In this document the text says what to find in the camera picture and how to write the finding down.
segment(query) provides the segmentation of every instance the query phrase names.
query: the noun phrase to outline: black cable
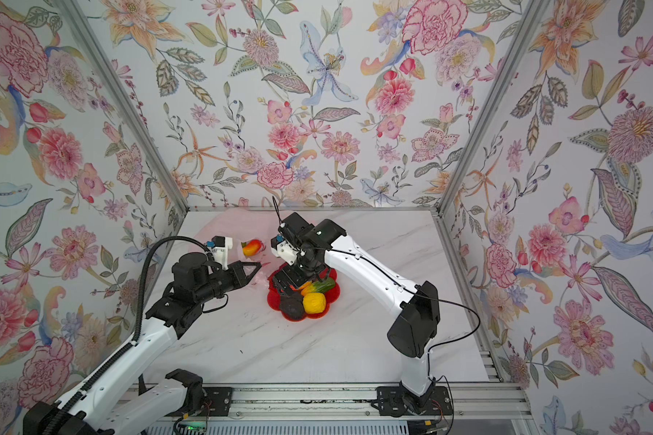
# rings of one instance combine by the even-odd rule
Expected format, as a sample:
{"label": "black cable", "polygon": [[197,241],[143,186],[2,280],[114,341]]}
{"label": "black cable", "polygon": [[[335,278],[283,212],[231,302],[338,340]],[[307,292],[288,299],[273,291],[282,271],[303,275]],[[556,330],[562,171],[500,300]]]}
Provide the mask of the black cable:
{"label": "black cable", "polygon": [[225,307],[227,307],[227,302],[230,301],[230,298],[229,298],[229,296],[227,295],[227,293],[223,294],[223,296],[225,296],[225,303],[224,303],[222,306],[219,306],[219,307],[216,307],[216,308],[211,308],[210,310],[202,311],[202,313],[203,313],[203,314],[206,314],[206,313],[214,312],[214,311],[217,311],[217,310],[219,310],[219,309],[221,309],[221,308],[225,308]]}

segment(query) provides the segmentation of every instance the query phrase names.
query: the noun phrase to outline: white marble surface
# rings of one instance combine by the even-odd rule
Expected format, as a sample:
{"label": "white marble surface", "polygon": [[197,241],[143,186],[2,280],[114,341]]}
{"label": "white marble surface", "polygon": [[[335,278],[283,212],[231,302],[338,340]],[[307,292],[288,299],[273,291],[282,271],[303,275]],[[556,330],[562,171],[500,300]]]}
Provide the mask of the white marble surface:
{"label": "white marble surface", "polygon": [[[272,212],[252,213],[276,220]],[[441,299],[460,302],[430,212],[300,214],[313,223],[332,219],[392,270],[418,283],[428,280],[438,288]],[[217,215],[188,213],[180,235],[196,236]],[[174,243],[146,309],[172,281],[171,266],[189,246]],[[226,308],[202,315],[179,342],[153,362],[145,371],[146,381],[158,382],[176,368],[190,370],[212,383],[399,381],[401,355],[386,337],[394,319],[345,275],[339,274],[338,283],[341,296],[323,318],[297,323],[269,308],[265,290],[248,286],[233,291]],[[214,301],[206,308],[216,305]],[[442,303],[440,312],[438,334],[431,344],[470,331],[461,308]],[[450,381],[488,381],[473,337],[437,347],[431,366],[433,375],[444,374]]]}

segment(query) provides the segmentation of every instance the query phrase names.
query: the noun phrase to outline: leaf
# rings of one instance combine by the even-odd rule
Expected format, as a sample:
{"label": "leaf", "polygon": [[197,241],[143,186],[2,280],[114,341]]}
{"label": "leaf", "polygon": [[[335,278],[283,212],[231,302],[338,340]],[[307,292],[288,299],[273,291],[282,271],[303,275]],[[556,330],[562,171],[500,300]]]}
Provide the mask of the leaf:
{"label": "leaf", "polygon": [[113,256],[104,247],[104,245],[101,246],[101,250],[99,252],[99,258],[102,260],[102,266],[104,266],[107,269],[111,270],[111,268],[113,267]]}
{"label": "leaf", "polygon": [[592,169],[600,180],[600,200],[603,204],[604,212],[609,217],[624,237],[627,237],[634,225],[634,215],[636,214],[636,199],[619,190],[612,178],[612,174],[604,169]]}
{"label": "leaf", "polygon": [[189,50],[188,48],[174,47],[167,50],[166,53],[179,62],[201,63],[204,61],[204,58],[198,56],[194,51]]}
{"label": "leaf", "polygon": [[578,136],[569,138],[574,144],[585,145],[593,151],[607,152],[609,151],[609,144],[607,143],[607,136],[609,131],[604,128],[595,128],[586,130]]}
{"label": "leaf", "polygon": [[501,2],[498,0],[477,0],[472,4],[467,5],[469,12],[475,14],[485,14],[501,7]]}
{"label": "leaf", "polygon": [[602,65],[597,61],[588,61],[588,70],[586,76],[583,77],[583,97],[588,100],[596,98],[602,90],[602,83],[604,82],[604,70]]}
{"label": "leaf", "polygon": [[148,178],[145,181],[145,201],[148,203],[148,205],[152,205],[152,188],[150,185],[152,184],[152,178]]}
{"label": "leaf", "polygon": [[629,71],[629,68],[630,67],[624,68],[614,77],[612,77],[612,80],[609,81],[607,87],[604,89],[604,93],[602,94],[602,99],[600,100],[601,106],[604,106],[604,103],[608,102],[614,96],[614,94],[619,91],[619,88],[622,85],[622,80],[624,80],[624,76],[627,74],[627,71]]}
{"label": "leaf", "polygon": [[501,35],[498,36],[498,39],[496,40],[496,44],[498,44],[501,40],[506,39],[508,36],[513,36],[517,32],[517,28],[519,26],[520,26],[520,22],[516,21],[512,23],[510,26],[506,27],[501,32]]}
{"label": "leaf", "polygon": [[8,257],[12,257],[13,253],[34,238],[44,219],[46,205],[51,201],[53,201],[52,198],[47,198],[32,204],[24,215],[11,224],[8,234],[5,236],[5,249],[8,252]]}
{"label": "leaf", "polygon": [[213,99],[210,98],[210,94],[208,91],[205,89],[201,88],[199,85],[196,83],[190,82],[189,80],[186,80],[186,86],[189,87],[189,90],[192,92],[193,96],[201,100],[202,102],[214,106],[215,103],[213,102]]}
{"label": "leaf", "polygon": [[532,375],[532,380],[535,382],[537,388],[540,387],[540,372],[537,371],[537,368],[534,364],[530,364],[530,375]]}
{"label": "leaf", "polygon": [[537,115],[532,117],[530,127],[527,129],[527,152],[532,154],[537,146],[537,140],[540,137],[540,118]]}
{"label": "leaf", "polygon": [[180,65],[177,65],[177,69],[195,82],[200,82],[201,80],[207,79],[206,75],[203,74],[203,71],[199,70],[193,65],[181,63]]}
{"label": "leaf", "polygon": [[641,18],[644,13],[645,0],[623,0],[622,6],[619,8],[617,34],[623,38]]}
{"label": "leaf", "polygon": [[213,65],[220,65],[227,59],[227,47],[220,47],[218,51],[215,52],[215,62]]}
{"label": "leaf", "polygon": [[568,90],[566,84],[556,77],[549,77],[549,97],[559,107],[566,107],[568,105]]}
{"label": "leaf", "polygon": [[269,32],[273,33],[276,36],[280,36],[281,38],[285,38],[283,35],[283,30],[280,28],[279,22],[269,18],[268,20],[264,21],[264,24],[266,24],[266,29]]}
{"label": "leaf", "polygon": [[576,373],[575,370],[571,368],[570,365],[566,364],[564,361],[551,361],[549,364],[547,364],[547,368],[555,377],[561,379],[562,381],[567,381],[568,379],[580,376],[578,373]]}
{"label": "leaf", "polygon": [[573,120],[581,120],[581,119],[586,119],[590,115],[592,115],[597,109],[600,109],[599,106],[595,106],[594,104],[587,104],[580,109],[576,110],[576,112],[569,116],[568,119],[573,119]]}
{"label": "leaf", "polygon": [[284,14],[289,14],[291,12],[297,12],[297,7],[295,7],[294,4],[292,3],[287,3],[287,2],[281,2],[276,5],[276,9],[280,11],[280,13]]}
{"label": "leaf", "polygon": [[356,165],[357,162],[353,161],[346,166],[346,177],[350,177],[351,175],[356,173]]}
{"label": "leaf", "polygon": [[206,47],[215,47],[218,45],[218,40],[213,34],[213,30],[210,30],[201,23],[186,23],[186,25],[192,30],[193,35],[196,39]]}
{"label": "leaf", "polygon": [[540,100],[540,120],[544,125],[551,125],[554,121],[554,103],[546,95]]}
{"label": "leaf", "polygon": [[534,105],[537,98],[540,96],[540,91],[542,90],[542,85],[534,85],[527,90],[520,98],[520,100],[515,104],[515,108],[510,112],[510,115],[514,117],[523,117],[530,113],[532,106]]}
{"label": "leaf", "polygon": [[360,112],[355,109],[351,109],[350,107],[343,107],[341,109],[337,109],[335,107],[327,107],[326,109],[318,111],[314,119],[321,119],[332,123],[351,115],[360,115]]}
{"label": "leaf", "polygon": [[262,80],[274,83],[285,92],[294,92],[296,94],[310,93],[310,89],[307,87],[305,82],[303,82],[300,76],[296,74],[281,76],[275,73],[271,73],[267,74]]}
{"label": "leaf", "polygon": [[600,278],[607,297],[622,311],[653,332],[653,311],[641,300],[629,280],[607,267],[594,266],[592,270]]}
{"label": "leaf", "polygon": [[49,18],[49,12],[39,6],[32,6],[26,13],[24,23],[29,27],[41,27]]}

